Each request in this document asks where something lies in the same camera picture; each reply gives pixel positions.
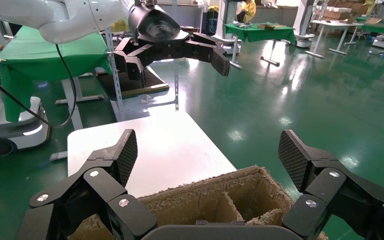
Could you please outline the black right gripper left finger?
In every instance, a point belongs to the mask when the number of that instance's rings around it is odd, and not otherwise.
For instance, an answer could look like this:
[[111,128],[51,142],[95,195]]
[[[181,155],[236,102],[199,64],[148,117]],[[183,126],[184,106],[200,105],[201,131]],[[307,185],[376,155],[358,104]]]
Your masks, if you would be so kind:
[[32,196],[16,239],[66,240],[93,215],[117,240],[142,239],[157,219],[126,189],[137,157],[136,133],[126,129],[115,145],[93,151],[76,173]]

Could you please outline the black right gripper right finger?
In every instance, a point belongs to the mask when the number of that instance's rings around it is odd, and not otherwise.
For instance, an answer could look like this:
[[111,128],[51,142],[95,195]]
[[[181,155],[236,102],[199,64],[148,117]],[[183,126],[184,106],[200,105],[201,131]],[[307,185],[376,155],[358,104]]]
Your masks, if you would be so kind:
[[300,192],[282,218],[299,239],[316,239],[331,216],[366,240],[384,240],[384,187],[348,170],[332,153],[281,132],[278,157]]

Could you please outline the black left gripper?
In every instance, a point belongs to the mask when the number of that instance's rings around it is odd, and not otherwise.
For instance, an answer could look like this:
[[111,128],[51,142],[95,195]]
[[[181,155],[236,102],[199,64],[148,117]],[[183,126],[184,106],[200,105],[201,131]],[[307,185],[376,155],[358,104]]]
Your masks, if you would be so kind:
[[139,3],[130,10],[132,37],[121,40],[113,53],[116,69],[129,80],[145,82],[145,68],[154,61],[189,58],[210,63],[221,76],[230,72],[222,42],[203,33],[191,36],[157,5]]

